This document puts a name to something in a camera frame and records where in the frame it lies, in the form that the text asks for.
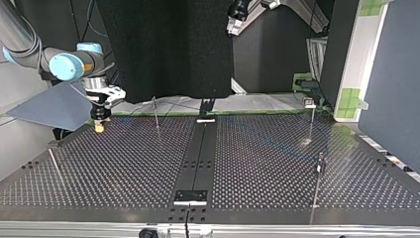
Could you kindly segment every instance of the angled metal sheet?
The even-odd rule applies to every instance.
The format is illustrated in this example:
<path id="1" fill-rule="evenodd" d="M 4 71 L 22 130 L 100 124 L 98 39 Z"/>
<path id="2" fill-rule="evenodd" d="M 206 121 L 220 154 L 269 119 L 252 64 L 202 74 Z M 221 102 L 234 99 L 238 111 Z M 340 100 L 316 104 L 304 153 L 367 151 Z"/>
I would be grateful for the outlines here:
<path id="1" fill-rule="evenodd" d="M 16 106 L 6 114 L 25 121 L 74 131 L 89 120 L 90 102 L 81 82 L 62 82 Z"/>

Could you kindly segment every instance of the white wall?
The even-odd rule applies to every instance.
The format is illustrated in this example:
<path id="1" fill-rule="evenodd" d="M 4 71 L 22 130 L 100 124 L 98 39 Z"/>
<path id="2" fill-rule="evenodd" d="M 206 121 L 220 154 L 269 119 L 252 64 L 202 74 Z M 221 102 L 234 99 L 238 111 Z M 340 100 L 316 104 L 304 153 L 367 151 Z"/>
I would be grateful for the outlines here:
<path id="1" fill-rule="evenodd" d="M 3 54 L 0 55 L 0 61 L 5 61 Z M 9 109 L 48 88 L 36 70 L 0 63 L 0 82 L 1 180 L 42 153 L 53 140 L 53 132 L 50 127 L 13 120 L 5 115 Z"/>

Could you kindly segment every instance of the black fabric backdrop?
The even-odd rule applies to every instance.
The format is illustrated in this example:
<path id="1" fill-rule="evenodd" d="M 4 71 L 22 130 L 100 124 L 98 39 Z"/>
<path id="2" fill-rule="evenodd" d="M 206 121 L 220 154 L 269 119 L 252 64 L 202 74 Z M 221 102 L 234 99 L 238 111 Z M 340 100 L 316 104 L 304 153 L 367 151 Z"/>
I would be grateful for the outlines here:
<path id="1" fill-rule="evenodd" d="M 98 0 L 127 101 L 231 92 L 230 0 Z"/>
<path id="2" fill-rule="evenodd" d="M 45 45 L 75 50 L 89 0 L 15 2 Z M 231 92 L 231 74 L 249 92 L 290 91 L 293 74 L 309 70 L 309 26 L 287 7 L 279 7 L 263 13 L 232 43 L 225 36 L 231 2 L 97 0 L 91 23 L 109 38 L 88 29 L 84 41 L 100 43 L 105 54 L 115 53 L 105 60 L 117 64 L 108 70 L 108 78 L 119 75 L 115 84 L 124 87 L 132 103 L 153 96 L 225 97 Z M 331 19 L 334 0 L 318 4 Z"/>

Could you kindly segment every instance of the gray panel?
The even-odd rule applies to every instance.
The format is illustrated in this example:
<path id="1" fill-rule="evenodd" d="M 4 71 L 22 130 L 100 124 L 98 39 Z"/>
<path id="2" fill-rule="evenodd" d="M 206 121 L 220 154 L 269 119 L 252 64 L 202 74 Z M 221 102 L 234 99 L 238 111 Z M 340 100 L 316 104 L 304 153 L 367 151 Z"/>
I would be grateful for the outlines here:
<path id="1" fill-rule="evenodd" d="M 85 93 L 81 82 L 73 86 Z M 62 82 L 8 111 L 9 116 L 51 127 L 75 131 L 90 119 L 91 104 L 70 82 Z"/>
<path id="2" fill-rule="evenodd" d="M 418 58 L 420 1 L 389 4 L 365 101 L 361 129 L 411 169 L 420 172 Z"/>
<path id="3" fill-rule="evenodd" d="M 53 152 L 60 170 L 43 154 L 0 183 L 0 218 L 167 222 L 194 118 L 159 123 L 122 117 L 102 134 L 88 128 Z"/>
<path id="4" fill-rule="evenodd" d="M 322 89 L 333 107 L 337 102 L 358 6 L 359 0 L 336 0 L 334 4 L 330 35 L 321 73 Z"/>
<path id="5" fill-rule="evenodd" d="M 234 38 L 235 76 L 247 92 L 290 91 L 293 75 L 308 72 L 309 26 L 286 6 L 263 12 Z"/>

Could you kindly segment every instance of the green tape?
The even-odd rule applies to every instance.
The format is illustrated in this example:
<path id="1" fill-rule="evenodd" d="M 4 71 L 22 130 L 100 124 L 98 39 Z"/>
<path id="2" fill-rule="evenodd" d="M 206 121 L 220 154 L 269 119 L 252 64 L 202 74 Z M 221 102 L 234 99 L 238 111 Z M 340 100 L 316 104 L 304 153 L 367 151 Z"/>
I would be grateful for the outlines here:
<path id="1" fill-rule="evenodd" d="M 336 117 L 355 118 L 361 104 L 361 100 L 359 99 L 360 94 L 361 90 L 359 88 L 343 88 Z"/>
<path id="2" fill-rule="evenodd" d="M 362 0 L 361 11 L 359 16 L 379 16 L 382 11 L 385 0 Z"/>
<path id="3" fill-rule="evenodd" d="M 291 89 L 293 91 L 310 91 L 309 88 L 302 88 L 299 85 L 296 85 L 296 80 L 306 80 L 311 81 L 312 80 L 312 73 L 305 72 L 305 73 L 295 73 L 293 75 L 293 84 L 291 85 Z"/>

